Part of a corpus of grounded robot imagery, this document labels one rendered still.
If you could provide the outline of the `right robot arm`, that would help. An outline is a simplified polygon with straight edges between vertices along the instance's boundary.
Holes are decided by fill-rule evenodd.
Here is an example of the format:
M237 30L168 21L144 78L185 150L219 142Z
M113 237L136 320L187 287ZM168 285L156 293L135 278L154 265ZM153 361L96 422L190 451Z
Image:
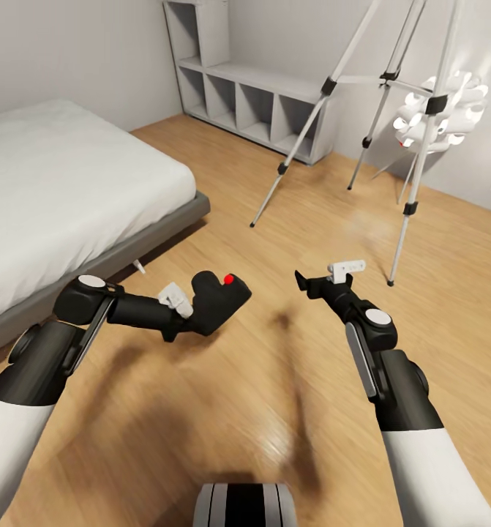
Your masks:
M435 406L423 370L398 343L393 318L351 290L364 260L332 263L331 276L296 281L323 298L345 324L369 401L375 404L404 527L491 527L491 507L463 463Z

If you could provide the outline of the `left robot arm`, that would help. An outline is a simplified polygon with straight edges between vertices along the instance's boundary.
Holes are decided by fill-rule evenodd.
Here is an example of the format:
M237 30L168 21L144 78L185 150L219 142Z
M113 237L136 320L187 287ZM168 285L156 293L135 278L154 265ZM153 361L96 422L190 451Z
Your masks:
M25 473L43 430L83 361L102 323L160 330L165 342L205 324L187 320L194 312L181 288L170 283L157 299L125 293L122 285L80 275L62 289L55 318L20 335L9 365L0 374L0 519ZM88 329L79 326L88 325Z

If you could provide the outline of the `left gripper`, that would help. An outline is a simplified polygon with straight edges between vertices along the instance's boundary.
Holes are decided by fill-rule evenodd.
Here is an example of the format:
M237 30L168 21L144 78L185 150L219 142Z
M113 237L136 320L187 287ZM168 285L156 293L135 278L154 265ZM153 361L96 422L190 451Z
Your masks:
M202 331L205 324L187 320L169 305L160 304L159 299L141 296L140 311L132 327L160 330L165 342L173 342L177 333Z

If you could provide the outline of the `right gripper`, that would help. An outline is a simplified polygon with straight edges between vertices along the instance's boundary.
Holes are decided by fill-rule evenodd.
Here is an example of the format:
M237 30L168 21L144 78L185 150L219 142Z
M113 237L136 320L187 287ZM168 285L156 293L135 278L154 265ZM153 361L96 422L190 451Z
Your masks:
M327 280L326 277L306 279L298 270L295 272L295 277L300 290L302 292L307 291L308 299L323 298L331 309L333 309L337 299L346 293L354 293L351 290L353 276L350 273L346 274L345 283L337 283L336 285L331 280Z

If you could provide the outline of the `camera tripod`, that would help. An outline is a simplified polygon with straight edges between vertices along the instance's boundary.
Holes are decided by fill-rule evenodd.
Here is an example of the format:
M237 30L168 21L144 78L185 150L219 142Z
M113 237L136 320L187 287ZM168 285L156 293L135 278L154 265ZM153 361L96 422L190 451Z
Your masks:
M375 126L377 126L378 119L380 117L381 111L383 110L384 104L389 95L391 87L395 86L397 88L404 89L405 91L409 91L410 93L420 94L422 96L425 96L426 98L429 98L428 103L427 103L427 110L425 113L426 115L429 115L429 117L427 118L427 126L425 127L424 136L423 136L423 139L421 142L421 148L419 151L419 156L417 157L417 160L416 160L416 170L414 172L414 177L413 177L413 181L411 184L410 195L408 196L408 202L405 204L405 208L403 212L404 220L402 221L400 238L399 238L398 245L397 245L397 250L396 250L394 263L393 263L392 270L391 270L391 275L390 275L389 281L387 282L388 287L392 288L392 286L394 286L394 274L396 272L397 262L399 260L399 256L400 256L400 252L402 248L402 242L404 240L405 231L406 231L407 224L408 224L408 219L410 218L412 214L416 213L416 208L418 206L418 203L414 200L416 197L417 188L419 187L421 172L424 167L424 161L426 159L427 151L429 148L430 138L431 138L432 130L434 127L435 119L436 119L437 113L441 113L444 111L444 108L446 108L446 104L448 101L448 95L443 95L443 93L444 93L444 89L446 86L447 77L449 76L449 71L450 71L449 69L451 66L454 49L456 47L457 38L460 32L460 27L462 25L462 19L464 17L467 1L468 0L454 0L454 6L453 6L452 13L451 13L450 23L449 23L449 27L447 30L443 52L441 55L441 60L440 60L440 64L438 67L438 73L436 76L435 86L433 90L426 89L421 86L416 86L416 85L413 85L412 83L399 81L397 79L401 71L401 67L402 67L403 60L405 58L405 54L407 53L408 47L411 43L416 27L418 26L419 20L421 19L421 15L424 11L427 0L413 0L411 8L408 12L407 18L405 19L405 23L400 33L399 39L394 48L394 52L391 56L388 67L386 68L383 75L381 76L340 76L340 73L342 72L352 52L356 48L359 40L361 39L361 36L363 35L366 27L368 26L368 23L371 21L376 9L381 3L381 0L371 1L370 5L368 6L367 11L365 12L363 18L361 19L361 22L356 28L352 36L352 39L348 43L347 48L345 49L340 60L338 61L337 66L335 67L332 75L328 77L326 82L324 83L321 89L321 92L322 92L321 98L318 101L318 104L315 105L315 108L313 112L311 113L310 118L308 119L307 123L304 126L304 129L300 133L298 140L293 145L293 148L290 154L288 154L287 160L285 161L285 163L280 164L278 168L279 176L277 177L277 180L275 181L274 186L269 191L269 194L266 197L266 200L263 202L261 209L257 213L257 216L253 220L253 223L250 225L251 228L255 227L255 223L257 219L259 218L259 216L261 215L261 212L264 206L268 202L268 199L270 199L270 196L274 192L274 189L276 188L282 175L287 171L288 163L293 158L294 153L298 149L298 146L300 145L300 143L302 142L302 139L304 138L308 129L310 128L311 123L313 122L315 116L317 116L318 111L321 109L321 106L324 100L332 94L332 92L334 91L334 88L336 87L338 83L379 83L380 85L379 89L385 90L382 96L382 100L380 102L380 106L378 107L377 114L374 118L374 122L372 123L370 133L368 137L366 137L362 141L363 151L359 158L359 161L357 162L356 171L354 172L353 178L351 179L350 186L348 187L349 190L351 190L351 188L353 187L354 179L356 178L356 174L359 171L359 167L361 165L361 161L364 158L365 152L370 147L370 144L372 142L372 134L374 133Z

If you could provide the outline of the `digital camera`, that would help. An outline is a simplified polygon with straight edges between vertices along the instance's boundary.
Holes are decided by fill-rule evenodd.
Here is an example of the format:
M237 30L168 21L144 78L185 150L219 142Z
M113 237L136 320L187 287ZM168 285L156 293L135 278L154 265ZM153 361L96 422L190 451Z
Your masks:
M234 274L226 275L223 280L225 284L221 285L208 270L192 278L194 312L187 320L205 324L204 330L195 332L204 337L215 332L252 296L245 283Z

